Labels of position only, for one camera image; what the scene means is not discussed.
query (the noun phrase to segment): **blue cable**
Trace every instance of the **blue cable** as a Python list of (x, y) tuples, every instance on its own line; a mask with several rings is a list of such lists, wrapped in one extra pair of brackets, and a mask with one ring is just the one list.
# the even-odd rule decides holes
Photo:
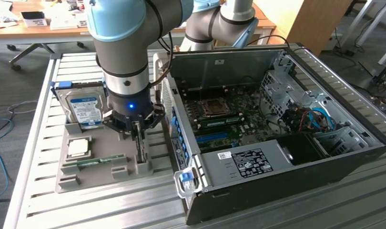
[(4, 166), (4, 162), (3, 162), (1, 157), (0, 157), (0, 165), (1, 165), (1, 168), (3, 168), (3, 172), (4, 172), (4, 177), (5, 177), (5, 179), (7, 179), (7, 186), (4, 187), (4, 190), (3, 190), (3, 192), (0, 193), (0, 197), (1, 197), (1, 195), (5, 193), (5, 191), (8, 190), (8, 187), (9, 187), (9, 179), (8, 179), (8, 174), (7, 174), (7, 168), (5, 168), (5, 166)]
[(8, 121), (11, 123), (11, 127), (9, 127), (8, 131), (0, 136), (0, 139), (1, 139), (12, 131), (15, 125), (13, 125), (13, 121), (11, 119), (8, 119), (8, 118), (0, 118), (0, 120), (5, 120), (5, 121)]

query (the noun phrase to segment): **motherboard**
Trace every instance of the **motherboard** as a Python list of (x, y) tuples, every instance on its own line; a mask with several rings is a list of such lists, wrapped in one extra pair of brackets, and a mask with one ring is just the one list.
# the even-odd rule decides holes
[(250, 145), (278, 134), (260, 110), (258, 88), (237, 86), (184, 94), (184, 105), (202, 153)]

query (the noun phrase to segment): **hard drive label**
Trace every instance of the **hard drive label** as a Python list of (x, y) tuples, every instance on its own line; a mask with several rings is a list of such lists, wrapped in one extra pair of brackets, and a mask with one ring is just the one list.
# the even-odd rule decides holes
[(72, 108), (79, 123), (83, 125), (99, 125), (103, 121), (101, 110), (97, 108), (96, 97), (72, 99)]
[(253, 149), (232, 155), (244, 178), (273, 171), (261, 149)]

